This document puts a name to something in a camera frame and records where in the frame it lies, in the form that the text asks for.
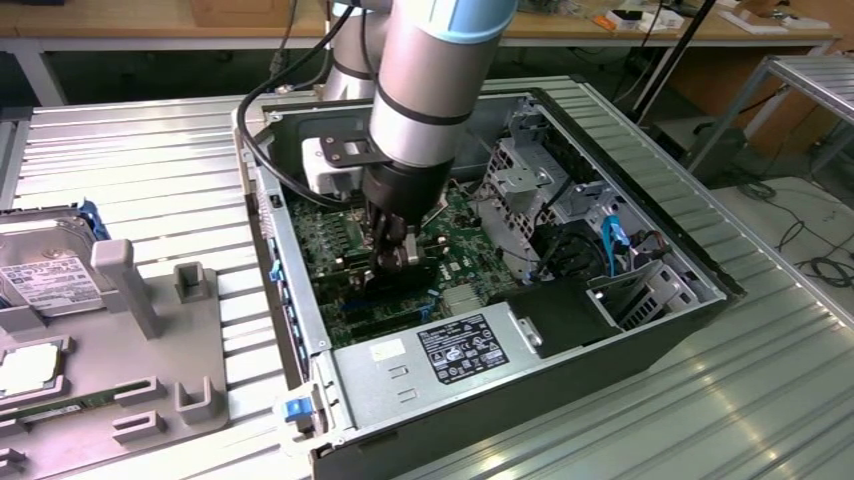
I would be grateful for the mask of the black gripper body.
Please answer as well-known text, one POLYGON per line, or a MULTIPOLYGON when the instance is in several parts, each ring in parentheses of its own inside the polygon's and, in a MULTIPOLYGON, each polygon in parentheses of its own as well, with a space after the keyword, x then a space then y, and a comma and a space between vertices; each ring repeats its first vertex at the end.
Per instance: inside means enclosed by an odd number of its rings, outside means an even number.
POLYGON ((451 162, 424 168, 388 162, 364 168, 362 192, 374 235, 420 230, 423 218, 439 202, 451 166, 451 162))

